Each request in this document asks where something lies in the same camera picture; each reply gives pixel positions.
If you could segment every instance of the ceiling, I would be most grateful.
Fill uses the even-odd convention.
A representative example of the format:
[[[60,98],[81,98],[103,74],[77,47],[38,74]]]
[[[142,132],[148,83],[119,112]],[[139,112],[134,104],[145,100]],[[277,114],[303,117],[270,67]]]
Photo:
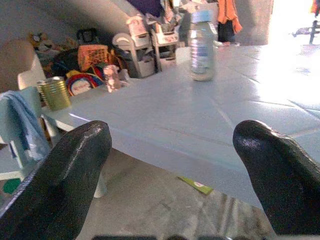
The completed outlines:
[[[102,42],[116,33],[128,33],[127,19],[139,13],[126,0],[28,1],[76,29],[97,28]]]

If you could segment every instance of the plastic bottle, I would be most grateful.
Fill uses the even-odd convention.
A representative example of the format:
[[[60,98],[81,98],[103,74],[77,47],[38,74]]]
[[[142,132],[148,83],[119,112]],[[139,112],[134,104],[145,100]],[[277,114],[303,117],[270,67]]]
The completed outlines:
[[[208,10],[196,11],[191,16],[189,45],[191,54],[191,77],[196,81],[212,80],[216,74],[216,47],[218,39],[211,24],[212,14]]]

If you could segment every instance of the gold can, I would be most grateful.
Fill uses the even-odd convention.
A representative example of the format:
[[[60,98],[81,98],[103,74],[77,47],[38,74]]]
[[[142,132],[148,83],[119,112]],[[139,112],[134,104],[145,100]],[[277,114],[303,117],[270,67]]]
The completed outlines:
[[[37,82],[37,88],[45,104],[52,110],[60,110],[71,105],[69,93],[63,77],[54,76]]]

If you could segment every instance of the concrete floor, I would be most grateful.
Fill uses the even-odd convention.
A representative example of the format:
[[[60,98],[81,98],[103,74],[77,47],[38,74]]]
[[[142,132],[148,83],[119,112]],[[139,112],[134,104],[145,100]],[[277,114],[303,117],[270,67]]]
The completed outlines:
[[[275,234],[260,209],[218,191],[206,196],[176,175],[114,149],[102,173],[108,194],[93,199],[77,240],[96,235],[152,235],[159,240],[172,235],[189,240],[244,236],[258,240]]]

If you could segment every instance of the light blue table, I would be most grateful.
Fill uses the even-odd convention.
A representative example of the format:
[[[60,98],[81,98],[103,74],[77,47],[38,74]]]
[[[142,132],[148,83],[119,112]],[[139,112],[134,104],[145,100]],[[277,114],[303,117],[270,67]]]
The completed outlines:
[[[214,81],[193,81],[186,59],[115,93],[98,87],[43,114],[66,131],[105,121],[115,149],[261,208],[233,130],[243,120],[262,121],[319,161],[319,56],[316,46],[224,47]]]

